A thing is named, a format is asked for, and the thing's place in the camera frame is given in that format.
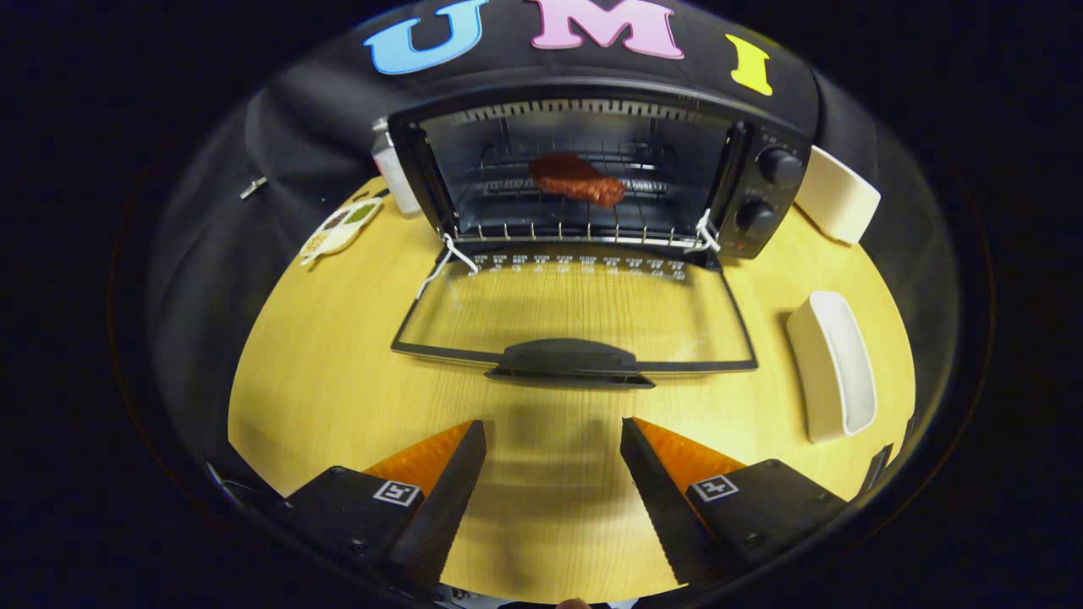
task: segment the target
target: yellow letter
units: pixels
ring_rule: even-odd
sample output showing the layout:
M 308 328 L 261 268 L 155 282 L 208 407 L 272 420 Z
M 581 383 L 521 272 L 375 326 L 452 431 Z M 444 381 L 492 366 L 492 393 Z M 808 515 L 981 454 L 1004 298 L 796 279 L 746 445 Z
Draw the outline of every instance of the yellow letter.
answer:
M 771 57 L 759 47 L 736 36 L 727 34 L 726 39 L 738 50 L 738 68 L 730 73 L 733 80 L 757 93 L 770 95 L 772 90 L 767 83 L 767 60 Z

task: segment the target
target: bottle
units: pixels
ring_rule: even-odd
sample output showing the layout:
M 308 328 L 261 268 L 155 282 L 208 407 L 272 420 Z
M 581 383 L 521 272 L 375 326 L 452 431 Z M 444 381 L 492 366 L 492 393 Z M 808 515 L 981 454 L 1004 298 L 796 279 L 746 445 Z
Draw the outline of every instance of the bottle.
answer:
M 388 190 L 395 197 L 395 205 L 399 212 L 404 218 L 414 218 L 421 212 L 421 206 L 414 196 L 414 190 L 403 173 L 403 166 L 399 163 L 399 153 L 391 141 L 391 133 L 388 133 L 388 119 L 380 118 L 373 124 L 373 131 L 376 131 L 376 143 L 373 144 L 373 160 L 376 167 L 388 183 Z

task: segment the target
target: white bowl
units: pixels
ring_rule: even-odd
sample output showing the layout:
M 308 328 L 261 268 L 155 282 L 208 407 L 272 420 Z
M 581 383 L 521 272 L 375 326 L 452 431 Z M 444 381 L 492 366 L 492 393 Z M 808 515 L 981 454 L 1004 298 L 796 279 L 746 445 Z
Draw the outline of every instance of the white bowl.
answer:
M 840 294 L 813 291 L 786 320 L 805 388 L 812 442 L 853 436 L 876 417 L 876 381 L 865 341 Z
M 796 204 L 820 232 L 850 245 L 865 234 L 879 206 L 879 191 L 826 151 L 812 146 Z

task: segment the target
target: table surface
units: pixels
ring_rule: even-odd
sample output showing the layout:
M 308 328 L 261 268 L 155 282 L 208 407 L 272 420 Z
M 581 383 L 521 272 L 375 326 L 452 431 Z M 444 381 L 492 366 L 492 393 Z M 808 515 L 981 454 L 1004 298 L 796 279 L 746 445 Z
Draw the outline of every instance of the table surface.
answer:
M 355 195 L 383 187 L 376 178 Z M 407 220 L 391 197 L 384 204 L 349 248 L 283 274 L 238 363 L 229 437 L 288 495 L 332 465 L 363 470 L 483 420 L 487 456 L 441 576 L 448 585 L 551 604 L 677 587 L 618 452 L 622 417 L 742 463 L 782 459 L 845 500 L 876 452 L 901 445 L 914 367 L 895 301 L 860 246 L 824 237 L 796 207 L 756 259 L 722 262 L 758 370 L 660 375 L 651 390 L 582 390 L 495 383 L 478 367 L 392 352 L 442 244 L 423 217 Z M 878 400 L 869 428 L 824 444 L 808 440 L 784 325 L 813 290 L 849 301 Z M 644 298 L 608 314 L 664 314 L 656 306 Z

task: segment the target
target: toaster oven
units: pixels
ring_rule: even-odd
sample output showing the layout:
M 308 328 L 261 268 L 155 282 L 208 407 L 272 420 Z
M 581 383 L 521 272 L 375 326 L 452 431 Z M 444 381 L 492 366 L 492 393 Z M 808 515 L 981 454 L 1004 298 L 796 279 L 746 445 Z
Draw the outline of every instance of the toaster oven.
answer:
M 793 204 L 811 137 L 742 102 L 676 86 L 550 78 L 443 96 L 387 117 L 436 234 L 616 244 L 755 258 Z M 603 209 L 539 189 L 531 160 L 572 153 L 625 187 Z

